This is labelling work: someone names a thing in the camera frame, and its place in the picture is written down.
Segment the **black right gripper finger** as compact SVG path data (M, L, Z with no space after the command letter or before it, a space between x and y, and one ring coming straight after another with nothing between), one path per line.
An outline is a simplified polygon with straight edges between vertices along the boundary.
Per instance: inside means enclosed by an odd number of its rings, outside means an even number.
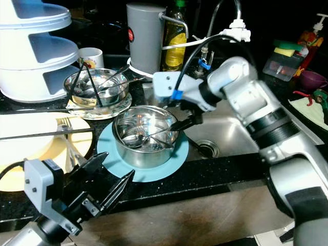
M203 116L201 114L192 114L188 118L186 118L183 121L175 122L171 125L170 131L184 131L185 129L188 129L194 125L202 124L203 122Z

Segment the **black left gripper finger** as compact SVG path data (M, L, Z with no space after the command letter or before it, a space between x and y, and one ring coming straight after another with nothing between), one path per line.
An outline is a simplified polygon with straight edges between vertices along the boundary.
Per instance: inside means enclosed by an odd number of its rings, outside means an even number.
M105 198L105 212L111 211L118 203L122 193L127 189L128 185L133 182L135 170L129 171L125 174L118 183L110 190L110 193Z
M84 177L105 177L109 174L104 162L108 157L108 152L101 152L93 155L82 167Z

